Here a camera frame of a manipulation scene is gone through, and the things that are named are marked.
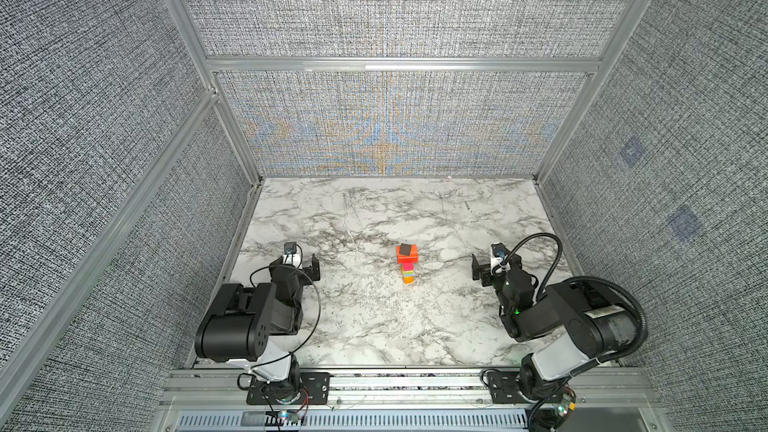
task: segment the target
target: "gray textured wall panel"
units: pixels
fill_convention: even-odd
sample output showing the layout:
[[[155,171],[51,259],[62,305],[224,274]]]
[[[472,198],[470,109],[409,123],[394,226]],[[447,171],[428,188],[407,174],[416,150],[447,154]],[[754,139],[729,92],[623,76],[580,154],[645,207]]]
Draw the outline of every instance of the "gray textured wall panel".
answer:
[[[578,72],[221,72],[269,175],[533,174]]]
[[[210,112],[3,431],[146,430],[192,347],[249,187]]]
[[[648,311],[628,362],[679,432],[768,423],[767,16],[654,0],[544,184],[586,273]]]
[[[598,56],[628,0],[186,0],[209,54]]]
[[[162,0],[0,0],[0,366],[202,85]]]

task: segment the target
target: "stack of blocks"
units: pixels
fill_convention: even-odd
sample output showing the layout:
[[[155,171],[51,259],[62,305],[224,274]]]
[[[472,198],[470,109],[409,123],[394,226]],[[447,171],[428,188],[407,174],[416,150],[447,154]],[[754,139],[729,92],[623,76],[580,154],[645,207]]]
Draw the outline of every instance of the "stack of blocks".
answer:
[[[418,251],[415,245],[400,244],[395,247],[397,263],[400,264],[402,280],[407,284],[413,283],[413,264],[418,262]]]

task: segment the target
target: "enclosure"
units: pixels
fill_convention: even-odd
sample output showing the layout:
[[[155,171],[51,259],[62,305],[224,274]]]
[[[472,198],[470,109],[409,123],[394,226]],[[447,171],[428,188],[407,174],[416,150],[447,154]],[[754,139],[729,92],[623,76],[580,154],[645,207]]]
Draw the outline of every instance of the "enclosure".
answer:
[[[337,405],[480,414],[478,370],[562,334],[513,340],[472,277],[536,232],[563,243],[550,283],[614,281],[648,316],[573,382],[583,423],[619,384],[637,430],[765,427],[768,0],[0,2],[4,432],[263,411],[194,340],[291,241],[322,278],[275,342],[316,326],[295,356]],[[538,283],[556,247],[519,254]]]

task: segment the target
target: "marble table surface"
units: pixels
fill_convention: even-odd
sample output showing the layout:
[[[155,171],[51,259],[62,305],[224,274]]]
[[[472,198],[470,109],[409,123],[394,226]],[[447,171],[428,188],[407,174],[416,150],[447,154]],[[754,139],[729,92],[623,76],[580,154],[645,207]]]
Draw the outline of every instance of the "marble table surface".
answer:
[[[526,235],[552,232],[530,180],[512,178],[268,178],[256,204],[232,282],[298,242],[304,265],[320,260],[320,324],[296,353],[320,365],[517,365],[554,335],[518,344],[498,319],[492,288],[472,280],[471,254],[487,262],[490,245],[513,247]],[[418,246],[416,280],[403,283],[395,246]],[[519,252],[541,279],[554,243],[535,239]],[[552,282],[571,276],[564,258]],[[268,282],[268,271],[255,282]],[[304,291],[296,336],[273,338],[293,350],[316,320]]]

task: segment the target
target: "black mounting plate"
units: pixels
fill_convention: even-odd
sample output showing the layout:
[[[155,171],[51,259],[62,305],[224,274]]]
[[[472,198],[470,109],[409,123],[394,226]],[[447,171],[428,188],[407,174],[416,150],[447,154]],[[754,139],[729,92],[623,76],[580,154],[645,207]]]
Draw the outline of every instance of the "black mounting plate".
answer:
[[[327,372],[302,372],[301,384],[302,388],[306,389],[310,395],[310,405],[325,405],[328,403],[328,389],[330,389],[331,374]],[[250,387],[248,388],[248,396],[245,398],[245,402],[248,405],[267,405],[264,396],[261,393],[261,387],[264,382],[258,381],[256,378],[250,380]],[[304,390],[299,392],[299,397],[290,404],[284,405],[302,405],[306,394]],[[273,406],[277,405],[277,402],[270,398],[270,403]]]
[[[485,372],[485,380],[488,383],[488,389],[491,392],[491,399],[494,404],[530,404],[529,400],[520,395],[518,382],[515,380],[517,372],[498,372],[489,370]],[[554,404],[560,402],[562,397],[555,397],[547,400],[547,403]]]

